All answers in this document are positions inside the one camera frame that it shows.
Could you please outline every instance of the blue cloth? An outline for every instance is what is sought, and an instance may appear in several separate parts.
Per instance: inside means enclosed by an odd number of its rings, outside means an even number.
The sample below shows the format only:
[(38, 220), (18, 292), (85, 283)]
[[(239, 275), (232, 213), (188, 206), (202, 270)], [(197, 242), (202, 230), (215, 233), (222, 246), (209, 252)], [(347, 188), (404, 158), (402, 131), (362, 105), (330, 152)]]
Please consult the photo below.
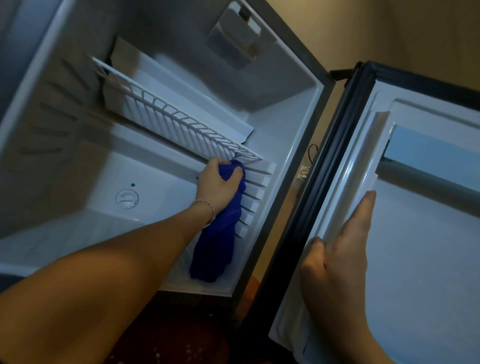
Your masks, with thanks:
[(227, 181), (236, 167), (242, 167), (243, 177), (239, 188), (227, 208), (220, 212), (215, 220), (203, 229), (193, 252), (190, 277), (215, 282), (230, 264), (235, 242), (235, 224), (241, 216), (241, 197), (245, 191), (245, 168), (237, 160), (231, 164), (219, 164), (218, 172)]

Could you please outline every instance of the bracelet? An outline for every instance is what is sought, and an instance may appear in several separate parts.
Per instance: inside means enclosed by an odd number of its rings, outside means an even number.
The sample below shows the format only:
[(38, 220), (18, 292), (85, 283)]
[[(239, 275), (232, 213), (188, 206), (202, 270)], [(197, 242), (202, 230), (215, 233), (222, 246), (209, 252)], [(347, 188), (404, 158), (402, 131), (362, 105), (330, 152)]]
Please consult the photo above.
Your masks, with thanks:
[(211, 207), (211, 209), (212, 209), (213, 217), (212, 217), (212, 219), (208, 222), (208, 224), (206, 224), (206, 225), (204, 226), (204, 229), (205, 229), (205, 228), (209, 227), (209, 226), (212, 224), (212, 222), (215, 220), (215, 218), (216, 218), (215, 207), (213, 207), (213, 205), (212, 205), (210, 202), (206, 201), (206, 200), (195, 200), (195, 201), (192, 202), (192, 204), (191, 204), (190, 206), (195, 205), (197, 202), (205, 202), (205, 203), (206, 203), (207, 205), (209, 205), (209, 206)]

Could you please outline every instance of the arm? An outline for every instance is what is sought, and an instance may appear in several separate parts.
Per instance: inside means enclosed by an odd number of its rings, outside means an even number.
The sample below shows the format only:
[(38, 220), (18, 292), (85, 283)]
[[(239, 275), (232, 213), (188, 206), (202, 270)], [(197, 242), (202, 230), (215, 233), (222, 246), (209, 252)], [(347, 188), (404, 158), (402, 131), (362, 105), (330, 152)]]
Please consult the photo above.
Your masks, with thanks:
[(328, 248), (315, 238), (300, 271), (312, 320), (353, 364), (393, 363), (373, 338), (365, 313), (366, 246), (375, 197), (375, 192), (365, 195)]
[[(197, 199), (216, 213), (242, 178), (218, 174), (221, 159), (200, 174)], [(68, 255), (0, 296), (0, 358), (20, 363), (101, 363), (158, 290), (175, 261), (212, 219), (212, 208), (188, 209)]]

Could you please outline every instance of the hand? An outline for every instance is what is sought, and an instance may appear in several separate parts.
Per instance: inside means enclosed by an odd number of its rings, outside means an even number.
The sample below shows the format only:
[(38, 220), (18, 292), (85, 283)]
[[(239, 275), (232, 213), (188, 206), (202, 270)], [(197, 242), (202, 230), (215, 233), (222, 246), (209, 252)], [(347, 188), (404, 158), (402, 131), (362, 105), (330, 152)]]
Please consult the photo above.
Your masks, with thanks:
[(215, 213), (223, 211), (238, 190), (243, 177), (241, 167), (235, 168), (228, 181), (224, 181), (218, 172), (219, 164), (230, 164), (221, 158), (212, 158), (200, 173), (197, 183), (197, 200), (205, 200), (213, 205)]
[(313, 321), (354, 363), (392, 363), (373, 339), (365, 313), (366, 246), (375, 199), (375, 191), (366, 193), (328, 248), (315, 238), (300, 270)]

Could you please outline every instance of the wire shelf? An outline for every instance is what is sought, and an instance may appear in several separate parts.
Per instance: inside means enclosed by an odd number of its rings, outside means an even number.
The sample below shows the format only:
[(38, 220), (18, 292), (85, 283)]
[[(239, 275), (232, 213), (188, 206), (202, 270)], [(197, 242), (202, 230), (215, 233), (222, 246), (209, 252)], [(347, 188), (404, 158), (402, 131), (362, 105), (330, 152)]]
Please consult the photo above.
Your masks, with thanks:
[(94, 57), (92, 57), (92, 67), (106, 80), (109, 87), (122, 92), (126, 97), (122, 101), (126, 107), (114, 111), (131, 121), (208, 159), (211, 157), (245, 158), (247, 162), (263, 160), (260, 155), (246, 146), (234, 142)]

